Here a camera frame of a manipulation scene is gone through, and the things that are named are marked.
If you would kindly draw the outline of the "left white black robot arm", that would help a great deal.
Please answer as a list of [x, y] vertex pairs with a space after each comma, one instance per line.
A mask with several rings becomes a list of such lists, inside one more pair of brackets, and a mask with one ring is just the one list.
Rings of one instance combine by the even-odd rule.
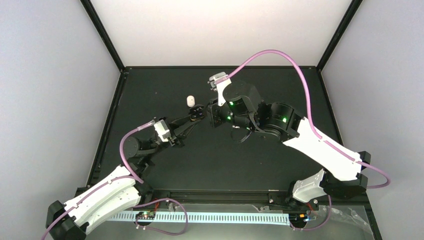
[[[180, 202], [169, 197], [142, 203], [148, 193], [142, 174], [155, 154], [168, 147], [182, 146], [183, 139], [204, 118], [204, 114], [189, 114], [172, 121], [153, 119], [127, 132], [119, 142], [122, 163], [80, 195], [64, 203], [59, 200], [51, 203], [41, 239], [50, 235], [54, 240], [84, 240], [95, 228], [124, 210], [161, 202], [181, 207]], [[144, 149], [138, 148], [132, 154], [128, 147], [130, 136], [149, 127], [154, 128], [154, 137], [147, 141]]]

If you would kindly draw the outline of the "white earbud case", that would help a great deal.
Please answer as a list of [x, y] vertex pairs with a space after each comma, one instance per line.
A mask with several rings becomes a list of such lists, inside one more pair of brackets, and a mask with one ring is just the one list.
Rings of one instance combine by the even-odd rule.
[[186, 104], [189, 108], [192, 108], [196, 105], [195, 97], [192, 95], [187, 96], [186, 98]]

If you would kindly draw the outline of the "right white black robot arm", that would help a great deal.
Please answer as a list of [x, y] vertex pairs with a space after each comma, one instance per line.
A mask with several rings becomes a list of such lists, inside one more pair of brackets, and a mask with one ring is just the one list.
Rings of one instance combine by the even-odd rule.
[[321, 165], [316, 174], [290, 184], [284, 196], [290, 209], [299, 209], [324, 195], [347, 200], [367, 190], [368, 178], [362, 170], [363, 163], [370, 161], [369, 153], [347, 150], [287, 104], [265, 103], [250, 83], [231, 81], [225, 74], [213, 76], [208, 82], [218, 94], [207, 110], [213, 127], [229, 123], [235, 129], [293, 148]]

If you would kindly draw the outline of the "black gold charging case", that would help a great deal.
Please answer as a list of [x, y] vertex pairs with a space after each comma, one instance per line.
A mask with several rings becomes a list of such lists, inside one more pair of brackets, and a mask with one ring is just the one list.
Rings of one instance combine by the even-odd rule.
[[206, 116], [206, 109], [202, 104], [196, 104], [189, 108], [189, 120], [191, 122], [203, 120]]

